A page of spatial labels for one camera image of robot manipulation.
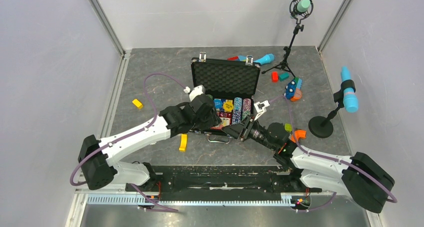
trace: silver latch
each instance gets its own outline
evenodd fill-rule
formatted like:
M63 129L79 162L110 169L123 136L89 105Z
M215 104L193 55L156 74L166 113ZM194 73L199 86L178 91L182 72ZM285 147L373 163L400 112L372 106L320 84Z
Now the silver latch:
M205 62L206 61L206 52L200 52L199 54L199 61Z
M246 56L246 65L247 66L252 66L253 65L253 56L252 55Z

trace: teal block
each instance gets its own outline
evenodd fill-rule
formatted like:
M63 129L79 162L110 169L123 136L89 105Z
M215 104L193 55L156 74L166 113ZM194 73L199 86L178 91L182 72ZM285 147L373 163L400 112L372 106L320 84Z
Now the teal block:
M278 76L279 81L287 80L290 77L289 73L282 73Z

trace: gray marble surface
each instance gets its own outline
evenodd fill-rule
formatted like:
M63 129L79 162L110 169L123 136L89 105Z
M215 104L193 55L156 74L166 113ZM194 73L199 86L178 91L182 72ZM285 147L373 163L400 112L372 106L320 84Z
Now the gray marble surface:
M124 83L114 117L111 135L140 125L153 117L153 108L143 95L143 80L153 72L163 72L179 79L183 84L193 87L190 67L192 57L198 57L204 51L207 58L227 59L237 55L252 55L255 59L265 54L275 55L277 64L283 59L282 46L262 47L191 47L191 48L146 48L134 49L131 53ZM291 102L294 126L308 130L308 121L317 115L327 116L336 107L324 67L314 46L295 46L288 58L290 68L297 77L302 78L303 97ZM284 92L291 78L273 83L271 72L261 74L257 84L255 101L270 100ZM157 110L189 101L180 86L164 76L154 76L147 80L147 91L156 104ZM144 107L138 110L133 99L140 100ZM274 102L268 111L260 117L261 125L273 122L288 123L289 113L284 99ZM326 139L320 139L307 133L300 143L308 148L336 155L348 155L349 149L339 116L332 123L334 133ZM178 136L146 146L123 159L125 162L149 162L152 165L278 165L271 150L248 140L232 140L230 144L210 143L202 134L189 133L186 152L179 151Z

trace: open case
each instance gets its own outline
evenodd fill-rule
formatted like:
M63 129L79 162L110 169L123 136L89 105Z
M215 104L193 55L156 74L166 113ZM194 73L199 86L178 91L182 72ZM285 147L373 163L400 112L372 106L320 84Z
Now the open case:
M247 56L246 61L232 61L226 59L206 59L206 53L200 52L199 57L191 59L191 73L194 86L203 85L205 94L212 96L217 108L217 114L222 120L221 127L236 124L247 114L253 114L254 100L258 79L260 74L260 64L253 62L252 56ZM242 99L240 113L237 113L237 105ZM219 106L231 103L231 111ZM231 137L224 133L219 126L199 131L192 129L192 132L205 134L209 142L228 144ZM210 140L210 135L228 136L228 141Z

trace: case handle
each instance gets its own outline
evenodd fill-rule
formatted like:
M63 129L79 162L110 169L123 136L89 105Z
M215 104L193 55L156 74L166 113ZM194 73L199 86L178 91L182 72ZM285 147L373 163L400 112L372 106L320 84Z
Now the case handle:
M229 137L229 136L227 136L228 137L228 141L223 141L223 140L211 140L210 139L210 137L209 136L211 136L210 134L207 134L206 135L206 139L207 139L207 141L209 141L209 142L211 142L211 143L221 143L221 144L229 144L230 142L231 142L231 137Z

